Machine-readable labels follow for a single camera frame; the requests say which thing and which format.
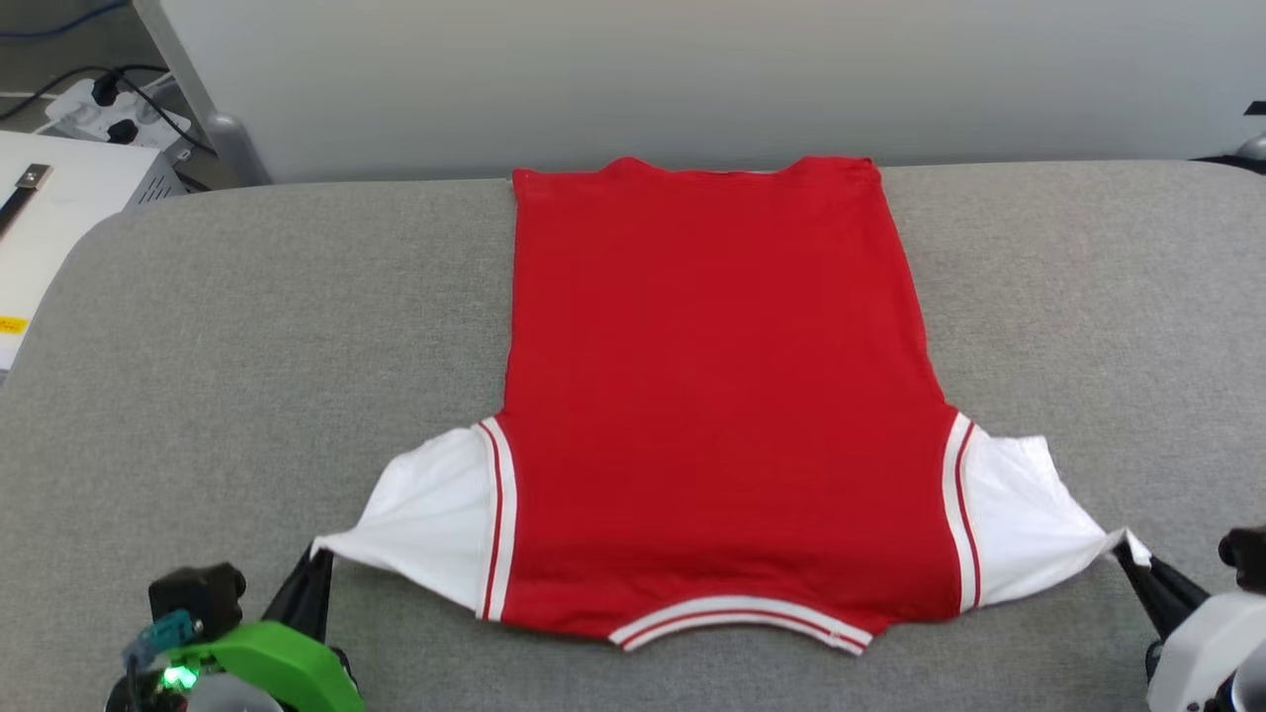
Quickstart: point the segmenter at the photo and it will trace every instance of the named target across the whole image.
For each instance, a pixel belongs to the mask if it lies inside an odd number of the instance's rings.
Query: white wall
[[[804,153],[1186,158],[1266,129],[1242,117],[1266,99],[1263,0],[161,8],[214,109],[246,124],[281,182],[595,167],[627,153],[701,167]]]

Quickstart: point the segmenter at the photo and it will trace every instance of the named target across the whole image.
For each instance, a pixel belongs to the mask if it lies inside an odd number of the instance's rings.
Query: gray cushion
[[[1232,587],[1218,538],[1266,513],[1266,184],[1176,162],[885,181],[950,399],[1047,435],[1100,523]],[[258,616],[391,456],[495,412],[513,226],[494,180],[215,193],[95,228],[0,388],[0,707],[99,708],[177,565],[233,561]],[[351,564],[329,625],[376,712],[1143,709],[1151,637],[1108,564],[861,659],[749,627],[625,655]]]

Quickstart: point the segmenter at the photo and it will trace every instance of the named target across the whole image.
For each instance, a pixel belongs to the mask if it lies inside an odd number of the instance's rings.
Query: power strip
[[[92,84],[90,79],[80,80],[44,108],[48,119],[56,122],[53,128],[71,138],[110,143],[110,127],[130,120],[137,128],[137,136],[128,146],[157,148],[172,163],[189,158],[189,142],[162,120],[144,99],[133,91],[120,91],[114,104],[99,106],[92,99]],[[166,114],[186,133],[194,125],[185,117],[171,111]]]

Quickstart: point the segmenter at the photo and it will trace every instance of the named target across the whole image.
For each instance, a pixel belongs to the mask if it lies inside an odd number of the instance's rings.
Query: black cable
[[[199,193],[210,193],[211,191],[211,189],[208,188],[205,182],[203,182],[203,181],[200,181],[197,179],[189,177],[187,175],[185,175],[185,174],[182,174],[180,171],[176,171],[176,177],[180,179],[180,182],[182,182],[182,184],[185,184],[185,185],[187,185],[187,186],[197,190]]]
[[[32,92],[30,96],[28,96],[28,98],[23,99],[22,101],[19,101],[16,106],[14,106],[14,108],[11,108],[11,109],[9,109],[6,111],[0,113],[0,122],[6,122],[6,120],[16,117],[23,110],[25,110],[28,106],[30,106],[35,101],[39,101],[46,94],[48,94],[49,91],[52,91],[58,84],[61,84],[61,82],[71,79],[75,75],[81,75],[81,73],[86,73],[86,72],[120,73],[120,72],[130,72],[130,71],[134,71],[134,70],[148,70],[148,71],[152,71],[152,72],[163,72],[163,73],[167,72],[167,67],[158,67],[158,66],[154,66],[154,65],[123,65],[122,67],[118,67],[115,70],[109,70],[109,68],[97,67],[97,66],[78,67],[76,70],[71,70],[71,71],[61,75],[60,77],[54,79],[53,81],[51,81],[51,82],[46,84],[44,86],[37,89],[34,92]]]
[[[160,67],[158,65],[120,65],[114,68],[120,72],[146,71],[146,72],[158,72],[161,75],[165,75],[171,71],[167,67]]]
[[[146,94],[144,91],[142,91],[141,87],[137,86],[137,82],[134,82],[130,79],[123,76],[123,73],[119,73],[119,81],[122,81],[123,84],[130,86],[132,91],[137,92],[137,96],[144,99],[146,104],[149,104],[153,108],[154,111],[158,111],[158,115],[162,117],[162,120],[167,122],[167,125],[170,125],[172,129],[175,129],[176,133],[179,133],[181,138],[184,138],[185,141],[187,141],[190,146],[192,146],[194,148],[197,148],[199,151],[201,151],[201,152],[204,152],[204,153],[206,153],[209,156],[215,156],[216,158],[220,157],[220,155],[216,153],[214,148],[211,148],[210,146],[203,143],[201,141],[197,141],[192,136],[189,136],[187,133],[185,133],[185,129],[182,129],[179,125],[176,125],[176,122],[171,120],[171,117],[167,115],[167,111],[165,111],[162,109],[162,106],[158,105],[157,101],[154,101],[153,99],[151,99],[148,94]]]
[[[87,65],[87,66],[84,66],[84,67],[78,67],[78,68],[75,68],[75,70],[71,70],[68,72],[62,73],[61,76],[58,76],[53,81],[46,84],[43,87],[35,90],[35,92],[32,94],[30,96],[28,96],[27,99],[23,99],[22,101],[19,101],[16,106],[9,109],[8,111],[0,113],[0,122],[11,119],[13,117],[18,115],[23,109],[25,109],[27,106],[30,106],[32,104],[34,104],[35,101],[38,101],[41,96],[43,96],[44,94],[48,94],[48,91],[52,90],[54,86],[57,86],[58,84],[66,81],[67,79],[70,79],[70,77],[72,77],[75,75],[84,73],[84,72],[104,72],[106,75],[114,75],[120,82],[123,82],[128,87],[130,87],[132,91],[134,91],[137,94],[137,96],[139,96],[141,99],[143,99],[146,104],[149,104],[149,106],[152,106],[154,111],[158,111],[158,115],[162,117],[162,120],[167,122],[167,125],[170,125],[172,129],[175,129],[176,133],[180,134],[181,138],[184,138],[185,141],[187,141],[190,143],[190,146],[192,146],[194,148],[197,148],[199,151],[203,151],[205,153],[215,156],[218,158],[219,153],[216,153],[214,148],[211,148],[210,146],[206,146],[205,143],[197,141],[192,136],[189,136],[189,133],[186,133],[185,129],[182,129],[179,125],[176,125],[176,122],[171,120],[171,117],[167,115],[167,111],[165,111],[162,109],[162,106],[160,106],[153,99],[151,99],[148,94],[146,94],[144,91],[142,91],[141,87],[137,85],[137,82],[134,82],[134,81],[132,81],[130,79],[127,77],[127,75],[124,73],[124,71],[128,71],[129,68],[134,68],[134,70],[151,70],[151,71],[160,71],[161,70],[163,72],[167,71],[165,67],[156,67],[153,65],[124,65],[123,67],[118,67],[118,68],[103,67],[103,66],[99,66],[99,65]]]
[[[30,96],[28,96],[28,98],[23,99],[22,101],[19,101],[18,105],[14,106],[13,109],[9,109],[6,111],[0,113],[0,122],[5,122],[5,120],[9,120],[9,119],[16,117],[18,114],[20,114],[23,111],[23,109],[25,109],[27,106],[30,106],[35,101],[39,101],[39,99],[43,95],[48,94],[58,84],[61,84],[61,82],[71,79],[72,76],[81,75],[81,73],[85,73],[85,72],[99,72],[99,71],[103,71],[103,70],[104,70],[104,67],[91,67],[90,66],[90,67],[80,67],[77,70],[71,70],[71,71],[63,73],[62,76],[54,79],[53,81],[46,84],[44,86],[42,86],[39,89],[37,89],[34,94],[32,94]]]
[[[141,683],[137,682],[137,659],[128,658],[128,704],[132,707],[130,712],[142,712],[141,707]]]

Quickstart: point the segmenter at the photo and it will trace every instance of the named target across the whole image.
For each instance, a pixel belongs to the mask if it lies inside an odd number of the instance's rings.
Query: green led light
[[[168,688],[192,689],[197,673],[189,668],[167,668],[162,671],[162,682]]]

